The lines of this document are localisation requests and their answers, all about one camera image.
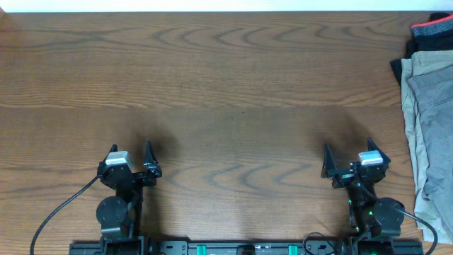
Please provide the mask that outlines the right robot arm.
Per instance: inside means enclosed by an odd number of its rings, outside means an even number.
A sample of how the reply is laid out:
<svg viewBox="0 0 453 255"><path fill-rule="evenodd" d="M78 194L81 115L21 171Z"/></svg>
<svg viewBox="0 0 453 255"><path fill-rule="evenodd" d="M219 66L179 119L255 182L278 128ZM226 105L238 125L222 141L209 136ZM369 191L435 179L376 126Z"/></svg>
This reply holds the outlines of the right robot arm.
<svg viewBox="0 0 453 255"><path fill-rule="evenodd" d="M350 225L356 230L336 244L336 254L395 253L393 239L401 235L404 206L393 198L378 198L374 189L386 176L390 162L371 138L367 151L360 152L347 169L337 168L330 147L324 146L321 178L347 191Z"/></svg>

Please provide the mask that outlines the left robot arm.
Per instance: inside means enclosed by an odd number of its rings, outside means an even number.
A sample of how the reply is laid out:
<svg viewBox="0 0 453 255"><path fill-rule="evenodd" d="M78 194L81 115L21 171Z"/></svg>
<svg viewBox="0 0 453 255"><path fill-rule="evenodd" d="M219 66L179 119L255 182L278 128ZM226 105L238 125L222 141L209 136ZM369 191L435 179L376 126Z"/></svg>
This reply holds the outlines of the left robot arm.
<svg viewBox="0 0 453 255"><path fill-rule="evenodd" d="M140 234L143 188L156 185L162 170L151 142L148 140L144 153L144 171L133 172L129 153L120 151L117 145L97 168L97 177L115 195L103 199L97 209L96 218L101 224L102 254L150 254L149 239Z"/></svg>

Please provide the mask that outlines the grey shorts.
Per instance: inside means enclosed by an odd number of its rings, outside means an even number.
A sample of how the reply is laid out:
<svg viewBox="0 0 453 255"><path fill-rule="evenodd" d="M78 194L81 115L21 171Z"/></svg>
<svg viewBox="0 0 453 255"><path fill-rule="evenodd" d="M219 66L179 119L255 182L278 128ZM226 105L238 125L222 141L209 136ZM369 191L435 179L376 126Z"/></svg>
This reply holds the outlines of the grey shorts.
<svg viewBox="0 0 453 255"><path fill-rule="evenodd" d="M440 216L452 238L452 68L414 76L408 84L420 113L429 166L423 197Z"/></svg>

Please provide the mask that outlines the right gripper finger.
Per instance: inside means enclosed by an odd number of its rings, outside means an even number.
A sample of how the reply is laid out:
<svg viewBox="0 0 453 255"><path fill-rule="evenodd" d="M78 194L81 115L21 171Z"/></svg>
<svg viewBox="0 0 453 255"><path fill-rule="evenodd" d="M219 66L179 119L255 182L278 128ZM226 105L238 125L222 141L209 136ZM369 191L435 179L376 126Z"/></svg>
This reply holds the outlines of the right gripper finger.
<svg viewBox="0 0 453 255"><path fill-rule="evenodd" d="M369 151L378 151L379 153L382 152L371 137L367 138L367 149Z"/></svg>
<svg viewBox="0 0 453 255"><path fill-rule="evenodd" d="M335 170L335 162L334 158L331 152L330 147L328 146L328 143L324 144L324 156L323 156L323 167L322 169L324 171L330 171L330 170Z"/></svg>

